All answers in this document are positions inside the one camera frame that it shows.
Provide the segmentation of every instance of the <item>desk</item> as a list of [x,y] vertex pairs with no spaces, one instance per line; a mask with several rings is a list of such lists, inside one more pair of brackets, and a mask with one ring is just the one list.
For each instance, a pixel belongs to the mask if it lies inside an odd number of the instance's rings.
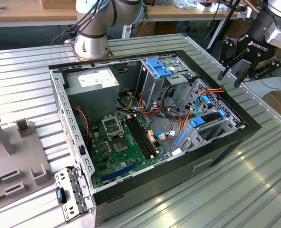
[[[40,0],[0,0],[0,27],[68,25],[77,21],[75,9],[42,9]],[[217,13],[216,19],[225,19],[228,12]],[[148,6],[149,21],[212,20],[214,14],[197,8],[180,9],[171,6]],[[233,19],[243,18],[246,13],[234,13]]]
[[[111,40],[117,57],[184,50],[262,128],[221,163],[170,189],[100,228],[281,227],[281,118],[233,75],[217,80],[220,64],[190,38],[179,34]],[[0,51],[1,125],[20,118],[35,123],[53,173],[73,161],[51,88],[48,65],[74,62],[69,45]],[[0,209],[0,228],[92,228],[83,216],[65,224],[53,184]]]

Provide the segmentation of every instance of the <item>blue pcie slot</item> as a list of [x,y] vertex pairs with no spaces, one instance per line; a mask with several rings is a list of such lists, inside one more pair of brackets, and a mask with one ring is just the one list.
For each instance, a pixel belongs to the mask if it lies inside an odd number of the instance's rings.
[[177,143],[174,145],[173,149],[176,150],[176,148],[178,147],[178,145],[180,144],[180,142],[183,140],[184,136],[186,135],[185,132],[182,133],[182,135],[180,136],[180,138],[178,139]]
[[108,175],[106,175],[106,176],[104,176],[104,177],[101,177],[101,181],[106,181],[106,180],[111,179],[111,178],[113,178],[113,177],[117,177],[117,176],[119,176],[120,174],[123,174],[123,173],[125,173],[125,172],[129,172],[129,171],[131,171],[137,164],[138,164],[138,162],[135,162],[133,165],[130,165],[130,166],[128,166],[128,167],[125,167],[125,168],[123,168],[123,169],[120,169],[120,170],[118,170],[118,171],[116,171],[116,172],[110,173],[110,174],[108,174]]

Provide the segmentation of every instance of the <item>wooden workbench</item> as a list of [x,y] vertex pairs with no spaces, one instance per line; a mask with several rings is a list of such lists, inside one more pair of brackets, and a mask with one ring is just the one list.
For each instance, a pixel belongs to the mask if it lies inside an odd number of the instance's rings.
[[[40,0],[0,0],[0,6],[8,7],[1,10],[0,27],[70,24],[77,19],[75,9],[43,9]],[[227,15],[228,12],[217,13],[216,19]],[[148,6],[148,16],[150,21],[209,20],[214,13],[155,5]]]

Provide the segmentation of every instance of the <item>motherboard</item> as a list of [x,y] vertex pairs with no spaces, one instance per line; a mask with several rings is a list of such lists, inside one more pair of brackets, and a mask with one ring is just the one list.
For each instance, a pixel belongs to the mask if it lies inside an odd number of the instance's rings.
[[[123,134],[113,134],[110,138],[110,134],[121,132],[121,128]],[[92,175],[94,188],[168,158],[163,147],[150,135],[152,129],[143,116],[129,119],[111,116],[90,130],[93,136],[91,160],[95,167]]]

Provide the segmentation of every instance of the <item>yellow wire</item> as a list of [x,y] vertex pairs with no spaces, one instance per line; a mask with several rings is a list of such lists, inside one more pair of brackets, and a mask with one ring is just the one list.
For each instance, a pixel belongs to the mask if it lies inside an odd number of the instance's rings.
[[131,97],[131,101],[130,101],[130,104],[129,104],[129,106],[128,107],[126,107],[126,108],[124,108],[123,110],[129,110],[130,108],[131,108],[131,106],[132,106],[132,102],[133,102],[133,99],[134,99],[134,97]]

